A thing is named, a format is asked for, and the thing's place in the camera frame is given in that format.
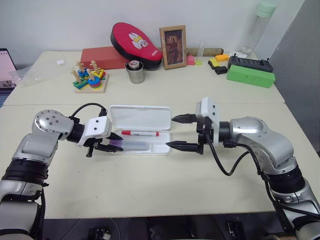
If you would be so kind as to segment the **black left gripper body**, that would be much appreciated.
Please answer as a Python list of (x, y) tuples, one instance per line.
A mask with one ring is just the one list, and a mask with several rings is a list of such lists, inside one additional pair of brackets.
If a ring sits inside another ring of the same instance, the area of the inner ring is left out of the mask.
[(91, 158), (93, 155), (93, 151), (96, 150), (97, 143), (102, 144), (102, 142), (103, 142), (103, 138), (94, 138), (94, 137), (88, 138), (83, 144), (84, 147), (88, 148), (86, 157)]

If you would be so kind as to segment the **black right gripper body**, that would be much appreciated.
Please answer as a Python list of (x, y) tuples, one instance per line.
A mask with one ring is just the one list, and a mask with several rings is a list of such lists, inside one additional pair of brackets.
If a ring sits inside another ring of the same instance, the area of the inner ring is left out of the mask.
[(213, 145), (212, 121), (209, 117), (199, 117), (197, 119), (196, 132), (198, 133), (197, 153), (204, 153), (204, 145)]

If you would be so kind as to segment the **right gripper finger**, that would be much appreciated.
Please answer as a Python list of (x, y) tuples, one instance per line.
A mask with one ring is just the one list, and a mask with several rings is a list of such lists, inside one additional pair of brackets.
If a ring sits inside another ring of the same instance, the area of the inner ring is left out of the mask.
[(174, 116), (171, 120), (181, 124), (191, 124), (197, 122), (198, 118), (195, 114), (186, 113)]
[(182, 152), (198, 152), (199, 145), (197, 143), (188, 143), (186, 141), (175, 140), (166, 143), (172, 149), (176, 149)]

